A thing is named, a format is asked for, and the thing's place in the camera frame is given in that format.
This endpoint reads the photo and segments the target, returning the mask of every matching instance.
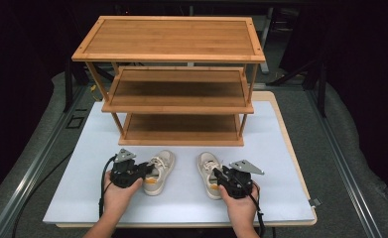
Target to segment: shoe sole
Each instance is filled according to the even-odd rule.
[[[206,191],[206,194],[208,195],[208,197],[211,198],[211,199],[213,199],[213,200],[219,200],[219,199],[221,199],[221,196],[212,195],[212,194],[208,191],[208,187],[207,187],[207,185],[206,185],[206,178],[204,178],[204,177],[202,176],[202,171],[201,171],[201,167],[199,166],[199,161],[200,161],[200,157],[201,157],[204,153],[201,153],[201,154],[197,157],[196,167],[197,167],[197,170],[199,171],[200,177],[202,178],[203,184],[205,185],[205,191]]]
[[[175,163],[176,163],[175,155],[174,155],[171,151],[165,150],[165,152],[169,152],[169,154],[171,155],[171,158],[173,158],[172,165],[169,167],[168,172],[167,172],[166,175],[163,177],[163,185],[160,186],[159,189],[154,190],[154,191],[149,191],[149,190],[144,189],[144,191],[145,191],[145,193],[146,193],[147,195],[155,196],[155,195],[158,195],[158,194],[162,193],[162,191],[163,191],[163,189],[164,189],[164,187],[165,187],[166,179],[167,179],[169,173],[170,173],[170,172],[173,170],[173,168],[175,167]]]

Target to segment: shoe rack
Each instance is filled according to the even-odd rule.
[[[72,60],[90,70],[102,112],[112,115],[120,132],[119,145],[243,146],[265,57],[251,18],[101,16]],[[113,65],[108,89],[95,62]],[[157,66],[145,65],[151,62]]]

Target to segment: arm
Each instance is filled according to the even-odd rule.
[[[259,238],[253,227],[256,206],[250,197],[246,196],[240,199],[230,197],[223,185],[219,186],[221,198],[227,205],[228,218],[233,226],[234,233],[238,238]],[[257,199],[258,189],[253,186],[252,195]]]
[[[104,187],[110,184],[110,172],[106,173]],[[142,185],[142,179],[138,178],[130,187],[121,188],[115,184],[109,185],[104,193],[104,212],[100,219],[88,230],[84,238],[111,237],[117,223],[125,213],[132,195]]]

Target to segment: shoe lace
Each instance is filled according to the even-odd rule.
[[[219,164],[215,161],[207,161],[203,164],[207,171],[212,171],[214,168],[219,168]]]
[[[166,163],[160,157],[153,157],[150,161],[151,164],[154,164],[156,167],[166,168]]]

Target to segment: dark background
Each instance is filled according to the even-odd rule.
[[[267,6],[219,6],[235,14]],[[53,93],[51,78],[99,15],[187,15],[187,6],[0,0],[0,183],[14,166]],[[350,111],[369,167],[388,184],[388,1],[345,8],[302,7],[281,67],[293,70],[319,53],[327,29],[344,14],[343,31],[325,58],[327,80]]]

